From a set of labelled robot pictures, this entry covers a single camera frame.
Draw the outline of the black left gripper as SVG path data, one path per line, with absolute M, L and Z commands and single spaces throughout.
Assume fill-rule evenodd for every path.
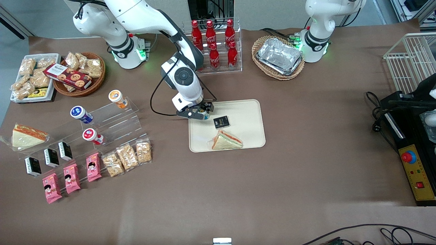
M 436 73 L 420 82 L 416 90 L 409 94 L 413 96 L 411 105 L 413 107 L 423 107 L 434 110 L 436 108 L 436 101 L 435 98 L 430 95 L 430 92 L 435 89 L 435 83 Z M 411 106 L 409 101 L 403 100 L 389 100 L 388 104 L 391 109 L 408 108 Z

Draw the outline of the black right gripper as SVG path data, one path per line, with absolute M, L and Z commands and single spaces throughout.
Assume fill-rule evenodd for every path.
M 207 113 L 214 111 L 214 105 L 212 102 L 205 102 L 197 104 L 193 107 L 186 107 L 181 111 L 176 111 L 176 115 L 182 118 L 205 120 Z

